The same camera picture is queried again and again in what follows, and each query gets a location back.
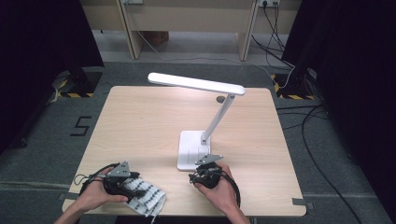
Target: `lamp base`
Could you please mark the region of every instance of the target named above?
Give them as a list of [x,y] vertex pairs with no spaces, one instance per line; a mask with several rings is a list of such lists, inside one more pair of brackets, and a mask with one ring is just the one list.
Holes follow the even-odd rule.
[[178,144],[177,169],[180,171],[195,171],[195,162],[210,154],[210,137],[206,144],[201,143],[204,131],[183,131]]

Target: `table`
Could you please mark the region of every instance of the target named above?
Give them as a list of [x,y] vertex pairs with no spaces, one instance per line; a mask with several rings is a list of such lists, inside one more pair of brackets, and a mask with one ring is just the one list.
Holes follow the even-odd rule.
[[[76,175],[90,175],[118,161],[162,189],[161,216],[223,216],[177,169],[179,134],[204,130],[219,110],[218,93],[179,87],[112,88]],[[237,96],[212,136],[212,153],[224,156],[241,191],[248,217],[303,216],[294,205],[302,193],[271,92],[246,88]],[[69,192],[81,186],[72,183]],[[65,200],[63,210],[73,201]],[[108,203],[93,214],[137,215],[125,203]]]
[[180,31],[235,33],[241,61],[248,56],[258,6],[257,0],[144,0],[142,5],[120,5],[134,59],[144,43],[138,31]]

